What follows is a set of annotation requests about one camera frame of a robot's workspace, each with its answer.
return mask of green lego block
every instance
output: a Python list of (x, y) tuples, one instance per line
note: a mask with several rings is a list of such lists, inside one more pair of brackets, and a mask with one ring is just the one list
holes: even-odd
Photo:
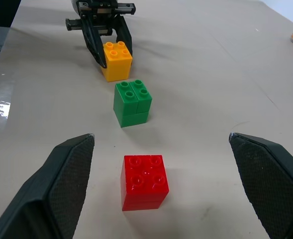
[(130, 116), (121, 116), (116, 114), (116, 117), (121, 128), (123, 128), (141, 123), (146, 123), (148, 112), (138, 113)]
[(130, 85), (138, 98), (136, 113), (148, 112), (151, 108), (152, 97), (141, 80), (130, 82)]
[(115, 85), (113, 110), (117, 115), (128, 116), (136, 113), (138, 99), (132, 87), (127, 82)]

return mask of toy block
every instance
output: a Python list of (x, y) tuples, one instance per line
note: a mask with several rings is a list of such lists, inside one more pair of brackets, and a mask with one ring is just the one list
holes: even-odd
[(135, 114), (137, 105), (138, 99), (129, 83), (121, 82), (115, 85), (113, 110), (118, 119)]
[(129, 116), (120, 116), (116, 113), (115, 115), (121, 128), (146, 123), (148, 118), (148, 112), (133, 114)]
[(145, 85), (140, 80), (130, 82), (130, 85), (138, 98), (137, 113), (148, 112), (151, 108), (152, 97)]
[(106, 68), (101, 67), (108, 82), (121, 81), (129, 78), (132, 56), (123, 41), (107, 42), (103, 45)]
[(169, 192), (161, 155), (126, 155), (121, 173), (122, 210), (157, 209)]

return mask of red lego block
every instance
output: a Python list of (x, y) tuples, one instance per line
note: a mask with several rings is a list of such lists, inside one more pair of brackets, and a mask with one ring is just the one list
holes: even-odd
[(157, 209), (169, 192), (161, 155), (126, 155), (121, 174), (122, 210)]

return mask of white table surface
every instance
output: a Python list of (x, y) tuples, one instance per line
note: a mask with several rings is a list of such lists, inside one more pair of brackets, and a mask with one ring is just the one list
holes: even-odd
[[(0, 54), (0, 216), (55, 145), (93, 132), (75, 239), (268, 238), (228, 135), (264, 137), (293, 155), (293, 23), (257, 1), (134, 2), (131, 80), (153, 103), (146, 124), (120, 128), (115, 83), (82, 33), (66, 30), (70, 1), (22, 0)], [(163, 155), (171, 191), (160, 209), (121, 211), (128, 154)]]

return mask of robotic arm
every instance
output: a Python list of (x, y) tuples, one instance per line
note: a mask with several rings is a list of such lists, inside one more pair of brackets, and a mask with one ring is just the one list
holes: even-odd
[(66, 19), (68, 31), (82, 30), (87, 48), (95, 60), (106, 68), (103, 44), (100, 36), (112, 35), (116, 31), (116, 41), (123, 41), (132, 55), (132, 37), (122, 14), (133, 15), (133, 3), (118, 3), (117, 0), (72, 0), (80, 19)]

